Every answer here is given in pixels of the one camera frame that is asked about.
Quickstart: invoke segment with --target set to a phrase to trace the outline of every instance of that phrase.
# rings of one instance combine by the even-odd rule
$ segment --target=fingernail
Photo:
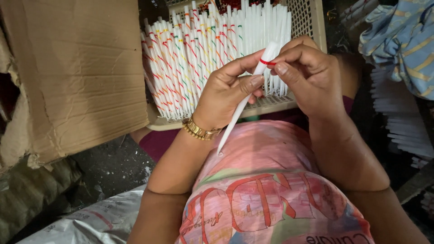
[[[274,70],[279,75],[284,75],[288,70],[288,67],[284,63],[278,63],[274,66]]]
[[[264,76],[262,76],[262,75],[252,76],[250,83],[254,87],[259,86],[260,84],[264,83]]]

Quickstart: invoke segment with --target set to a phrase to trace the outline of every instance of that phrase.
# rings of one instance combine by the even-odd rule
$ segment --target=plastic basket
[[[166,0],[169,12],[172,10],[175,13],[184,13],[184,5],[191,5],[191,0]],[[197,6],[205,1],[197,1]],[[283,0],[282,5],[288,6],[288,10],[292,12],[293,38],[301,35],[309,35],[318,44],[323,52],[327,52],[326,46],[326,31],[324,28],[324,16],[322,13],[321,0]],[[254,104],[248,104],[241,114],[240,118],[250,117],[254,115],[267,114],[286,109],[297,107],[294,95],[292,93],[285,97],[268,96],[258,99]],[[170,120],[159,117],[155,104],[148,104],[148,119],[150,121],[147,126],[151,130],[165,131],[179,129],[182,127],[181,120]]]

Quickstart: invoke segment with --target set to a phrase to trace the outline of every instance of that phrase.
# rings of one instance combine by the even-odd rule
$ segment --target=pink shirt
[[[238,124],[217,156],[221,135],[193,186],[176,243],[374,243],[362,214],[318,175],[307,132],[283,121]]]

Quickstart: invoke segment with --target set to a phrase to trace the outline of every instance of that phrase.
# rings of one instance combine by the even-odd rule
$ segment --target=cardboard box
[[[21,91],[0,174],[24,155],[37,168],[148,124],[137,0],[0,0],[0,8]]]

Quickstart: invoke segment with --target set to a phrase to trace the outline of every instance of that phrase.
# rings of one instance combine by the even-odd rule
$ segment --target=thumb
[[[263,75],[242,76],[238,78],[239,84],[232,88],[234,100],[241,102],[248,95],[260,88],[264,84]]]
[[[309,89],[309,83],[303,75],[288,63],[279,62],[274,66],[274,70],[295,95],[303,95]]]

